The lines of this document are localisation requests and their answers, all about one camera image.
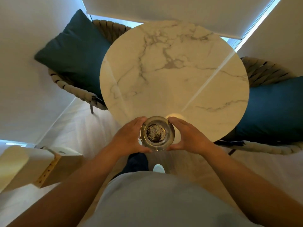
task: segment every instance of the teal pillow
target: teal pillow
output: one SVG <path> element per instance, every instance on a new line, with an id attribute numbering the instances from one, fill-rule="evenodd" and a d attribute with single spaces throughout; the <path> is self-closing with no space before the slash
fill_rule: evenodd
<path id="1" fill-rule="evenodd" d="M 236 139 L 269 143 L 303 141 L 303 76 L 250 89 Z"/>
<path id="2" fill-rule="evenodd" d="M 95 93 L 103 101 L 99 75 L 110 45 L 79 9 L 63 32 L 35 55 L 35 60 L 72 81 L 75 87 Z"/>

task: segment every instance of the woven chair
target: woven chair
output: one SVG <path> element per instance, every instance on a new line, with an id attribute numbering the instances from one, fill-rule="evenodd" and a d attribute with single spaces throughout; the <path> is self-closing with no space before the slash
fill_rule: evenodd
<path id="1" fill-rule="evenodd" d="M 297 77 L 286 68 L 265 61 L 262 59 L 243 57 L 241 58 L 249 81 L 249 87 L 258 87 L 260 85 L 268 85 L 279 83 L 291 78 Z M 265 152 L 270 154 L 288 155 L 303 150 L 303 142 L 291 143 L 289 145 L 271 146 L 262 143 L 250 141 L 223 141 L 215 142 L 217 145 L 231 148 L 231 155 L 235 150 L 245 150 L 250 152 Z"/>
<path id="2" fill-rule="evenodd" d="M 98 28 L 100 33 L 112 44 L 119 36 L 131 29 L 122 24 L 114 23 L 106 20 L 93 20 L 93 24 Z M 67 92 L 73 94 L 77 98 L 86 101 L 90 105 L 91 113 L 94 113 L 93 106 L 101 110 L 107 110 L 103 105 L 103 101 L 99 99 L 94 93 L 88 92 L 78 87 L 74 87 L 70 80 L 59 75 L 55 71 L 49 69 L 48 74 L 55 84 Z"/>

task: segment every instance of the light gray t-shirt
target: light gray t-shirt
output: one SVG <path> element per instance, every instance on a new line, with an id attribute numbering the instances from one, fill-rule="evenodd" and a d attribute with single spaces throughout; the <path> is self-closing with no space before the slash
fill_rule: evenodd
<path id="1" fill-rule="evenodd" d="M 85 227 L 257 226 L 205 189 L 150 171 L 112 180 Z"/>

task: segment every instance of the person's right hand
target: person's right hand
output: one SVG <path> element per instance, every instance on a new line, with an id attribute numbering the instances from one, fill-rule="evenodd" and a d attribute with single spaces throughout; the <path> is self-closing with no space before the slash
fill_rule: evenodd
<path id="1" fill-rule="evenodd" d="M 204 155 L 206 152 L 211 151 L 216 147 L 212 141 L 210 141 L 192 124 L 176 117 L 168 117 L 167 119 L 180 131 L 181 134 L 181 141 L 170 145 L 166 149 L 167 151 L 186 150 L 191 153 Z"/>

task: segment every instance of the person's left hand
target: person's left hand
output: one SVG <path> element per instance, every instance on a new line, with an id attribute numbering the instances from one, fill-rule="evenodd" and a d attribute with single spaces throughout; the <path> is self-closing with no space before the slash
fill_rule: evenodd
<path id="1" fill-rule="evenodd" d="M 137 152 L 152 152 L 148 147 L 144 147 L 138 142 L 140 128 L 146 120 L 147 117 L 145 116 L 135 118 L 118 130 L 112 141 L 107 146 L 111 149 L 110 151 L 117 154 L 118 157 L 127 156 Z"/>

